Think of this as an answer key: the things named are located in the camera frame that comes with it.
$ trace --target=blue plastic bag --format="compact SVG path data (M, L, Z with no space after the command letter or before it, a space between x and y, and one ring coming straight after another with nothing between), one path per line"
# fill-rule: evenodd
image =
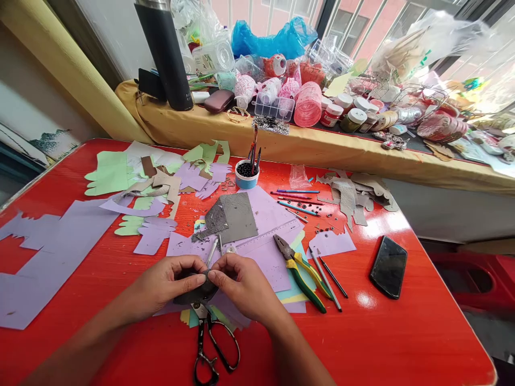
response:
M286 59L295 59L304 55L305 47L317 38L317 32L301 17L291 19L277 35L263 37L254 35L246 21L238 20L232 32L232 51L236 57L283 54Z

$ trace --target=scissors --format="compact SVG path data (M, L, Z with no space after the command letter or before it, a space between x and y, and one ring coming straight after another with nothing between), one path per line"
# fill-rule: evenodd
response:
M238 346L238 341L234 337L234 334L231 332L231 330L229 330L229 328L224 323L220 321L214 321L211 319L211 314L209 313L208 309L204 304L200 302L192 303L192 308L198 316L198 352L197 359L195 360L195 367L193 369L193 380L196 386L214 386L217 384L219 379L219 373L215 370L215 361L218 359L218 357L209 360L208 357L206 357L204 354L204 325L206 320L208 325L209 337L211 338L213 346L215 347L216 352L220 356L220 359L222 360L222 363L224 364L224 367L229 374L236 370L236 368L238 367L238 364L240 362L240 347ZM213 337L213 334L211 333L211 329L215 324L221 324L227 330L231 338L234 340L234 343L236 344L236 349L238 350L238 360L236 361L236 364L234 366L231 366L227 359L225 359L224 354L216 344L216 340ZM202 383L197 376L197 364L199 359L202 360L202 362L205 360L209 365L209 369L211 370L211 379L206 383Z

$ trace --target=black phone screen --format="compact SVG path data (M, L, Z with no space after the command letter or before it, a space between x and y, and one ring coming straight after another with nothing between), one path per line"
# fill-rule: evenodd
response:
M407 260L406 250L392 239L383 236L374 267L370 272L370 280L385 295L398 299L401 295Z

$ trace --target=hand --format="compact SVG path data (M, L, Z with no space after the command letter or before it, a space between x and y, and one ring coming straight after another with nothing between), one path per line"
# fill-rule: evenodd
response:
M228 253L208 273L209 280L219 287L240 312L270 328L278 318L289 317L258 264L247 257Z
M165 257L143 272L108 307L111 307L112 314L121 318L121 324L144 320L173 298L194 290L205 282L204 274L175 280L183 269L188 268L193 268L196 272L208 269L198 256Z

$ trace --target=blue pencil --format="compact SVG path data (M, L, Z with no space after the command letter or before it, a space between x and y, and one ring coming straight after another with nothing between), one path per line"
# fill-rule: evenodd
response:
M284 190L278 189L279 193L320 193L320 190Z

